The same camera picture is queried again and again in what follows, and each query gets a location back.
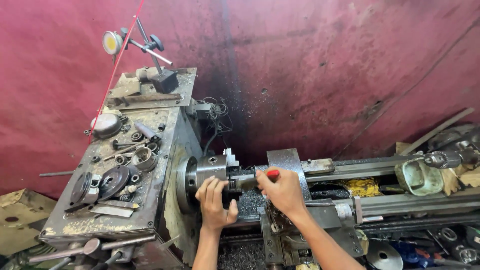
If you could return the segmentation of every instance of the red painted wall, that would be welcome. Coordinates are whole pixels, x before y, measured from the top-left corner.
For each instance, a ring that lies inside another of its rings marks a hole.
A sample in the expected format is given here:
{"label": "red painted wall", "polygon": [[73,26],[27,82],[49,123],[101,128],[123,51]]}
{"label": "red painted wall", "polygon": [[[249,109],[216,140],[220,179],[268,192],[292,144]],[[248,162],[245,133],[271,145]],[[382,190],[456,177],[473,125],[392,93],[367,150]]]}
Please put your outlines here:
{"label": "red painted wall", "polygon": [[[0,194],[60,196],[69,177],[38,174],[78,165],[112,68],[102,34],[128,27],[139,2],[3,1]],[[381,156],[465,107],[480,120],[474,0],[146,0],[140,18],[176,67],[198,67],[195,98],[226,99],[242,164],[290,147],[303,160]],[[130,49],[119,72],[143,65]]]}

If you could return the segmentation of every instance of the metal shavings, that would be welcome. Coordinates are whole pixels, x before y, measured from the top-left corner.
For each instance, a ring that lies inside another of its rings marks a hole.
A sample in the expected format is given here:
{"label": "metal shavings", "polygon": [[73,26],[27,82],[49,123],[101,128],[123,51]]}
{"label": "metal shavings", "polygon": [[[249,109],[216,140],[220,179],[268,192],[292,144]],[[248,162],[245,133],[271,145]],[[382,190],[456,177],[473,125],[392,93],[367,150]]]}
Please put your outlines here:
{"label": "metal shavings", "polygon": [[243,243],[221,246],[218,251],[219,270],[264,270],[263,243]]}
{"label": "metal shavings", "polygon": [[257,214],[258,207],[265,206],[265,199],[254,190],[243,192],[238,202],[239,216],[250,216]]}

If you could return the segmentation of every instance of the magnetic base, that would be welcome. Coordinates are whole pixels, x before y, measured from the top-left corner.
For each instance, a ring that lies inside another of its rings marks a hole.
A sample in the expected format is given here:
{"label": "magnetic base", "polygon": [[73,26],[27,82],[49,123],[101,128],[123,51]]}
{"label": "magnetic base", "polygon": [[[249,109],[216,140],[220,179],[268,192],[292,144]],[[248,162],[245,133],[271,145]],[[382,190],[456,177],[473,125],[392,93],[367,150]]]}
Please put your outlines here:
{"label": "magnetic base", "polygon": [[158,93],[169,94],[179,87],[177,73],[164,69],[162,74],[152,77],[152,83]]}

